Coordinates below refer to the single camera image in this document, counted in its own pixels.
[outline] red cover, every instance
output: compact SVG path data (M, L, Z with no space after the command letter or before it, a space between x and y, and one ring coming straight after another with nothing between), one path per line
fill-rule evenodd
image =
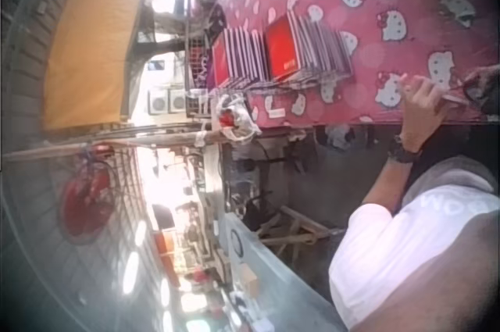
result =
M224 32L219 34L212 47L213 65L216 75L216 86L219 87L229 80L229 66L226 53L226 42Z
M298 70L298 58L288 17L282 16L271 23L265 37L269 50L271 77L283 80Z

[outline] man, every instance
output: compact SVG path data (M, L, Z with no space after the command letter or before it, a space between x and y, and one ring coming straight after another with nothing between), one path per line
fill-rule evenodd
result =
M451 106L424 77L403 76L399 88L402 131L349 219L330 265L331 295L356 332L455 332L480 317L491 295L484 290L498 286L500 200L490 173L464 157L433 166L402 199L412 164Z

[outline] wooden pole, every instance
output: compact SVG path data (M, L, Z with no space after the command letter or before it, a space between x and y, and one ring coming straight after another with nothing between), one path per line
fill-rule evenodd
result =
M81 153L90 145L109 145L114 148L149 147L168 148L173 146L195 146L213 145L224 143L229 140L219 131L157 134L144 137L132 137L122 139L112 139L107 141L96 141L94 143L74 143L69 145L52 145L48 147L31 148L29 150L6 153L2 156L5 162L19 162L36 159L47 159L60 156L71 156Z

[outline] stack of books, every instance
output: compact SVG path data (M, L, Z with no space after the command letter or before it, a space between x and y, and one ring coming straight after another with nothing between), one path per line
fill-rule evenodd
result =
M212 48L216 86L303 89L352 76L348 49L337 31L293 12L263 33L224 29Z
M267 47L257 30L224 29L212 47L216 86L240 89L270 80Z

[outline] black watch strap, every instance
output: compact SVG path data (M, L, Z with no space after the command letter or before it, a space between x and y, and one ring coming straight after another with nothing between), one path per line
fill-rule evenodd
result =
M392 138L391 144L389 145L389 158L395 160L396 162L401 162L404 164L408 164L411 162L415 162L422 152L410 152L405 150L403 147L403 143L401 141L401 137L399 135L395 135Z

